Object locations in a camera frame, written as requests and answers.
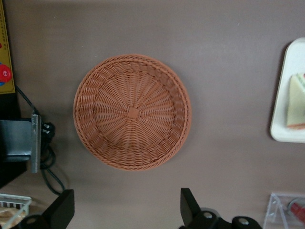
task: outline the red circle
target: red circle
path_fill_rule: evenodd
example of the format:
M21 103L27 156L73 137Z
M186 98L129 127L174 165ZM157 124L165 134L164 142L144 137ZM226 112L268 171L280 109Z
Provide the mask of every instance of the red circle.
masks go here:
M11 80L10 68L4 64L0 65L0 82L6 83Z

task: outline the white plate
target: white plate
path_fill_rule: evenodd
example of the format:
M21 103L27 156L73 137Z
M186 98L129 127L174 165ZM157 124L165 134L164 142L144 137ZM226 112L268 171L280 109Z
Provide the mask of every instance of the white plate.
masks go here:
M285 53L270 130L276 141L305 143L305 129L286 127L290 78L297 73L305 73L305 38L296 39Z

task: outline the wicker basket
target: wicker basket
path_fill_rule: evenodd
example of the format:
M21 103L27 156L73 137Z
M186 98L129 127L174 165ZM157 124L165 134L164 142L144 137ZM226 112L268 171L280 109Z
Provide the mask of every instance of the wicker basket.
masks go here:
M111 57L81 82L74 123L88 150L124 170L146 170L172 158L185 142L191 105L178 76L147 56Z

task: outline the plastic holder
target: plastic holder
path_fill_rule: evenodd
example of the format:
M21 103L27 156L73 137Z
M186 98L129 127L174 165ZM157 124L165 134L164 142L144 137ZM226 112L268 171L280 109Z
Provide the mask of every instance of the plastic holder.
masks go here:
M305 195L272 193L270 196L263 229L305 229L305 224L288 211L288 204Z
M31 197L15 196L8 194L0 194L0 207L4 208L17 208L19 211L12 216L9 221L2 226L2 229L10 228L12 222L22 213L29 214L29 206L32 202Z

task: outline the black cable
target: black cable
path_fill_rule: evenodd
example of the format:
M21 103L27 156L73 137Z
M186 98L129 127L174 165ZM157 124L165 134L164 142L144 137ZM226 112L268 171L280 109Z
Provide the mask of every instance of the black cable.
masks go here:
M18 87L15 86L16 90L19 92L19 94L24 98L24 100L30 105L30 107L33 109L34 114L39 115L38 110L36 109L36 107L32 104L32 102L28 99L28 97L22 92L22 90ZM53 179L60 185L60 187L62 188L62 191L64 191L66 188L64 186L64 184L62 183L62 181L50 170L50 168L55 164L56 162L56 155L53 151L53 149L51 148L51 146L49 146L49 144L52 141L52 138L55 135L55 126L52 123L47 123L44 124L43 122L41 122L42 125L42 132L41 132L41 155L43 153L48 152L48 154L45 156L44 159L41 159L40 162L40 169L41 169L41 174L43 177L44 182L46 183L47 187L49 188L49 190L56 194L56 195L60 195L61 192L56 191L52 185L50 184L46 172L47 171L52 177Z
M24 100L30 105L30 107L34 110L34 113L36 115L39 115L38 110L36 109L36 107L32 104L32 102L27 98L27 96L22 92L22 90L15 85L16 90L19 92L19 94L24 98Z

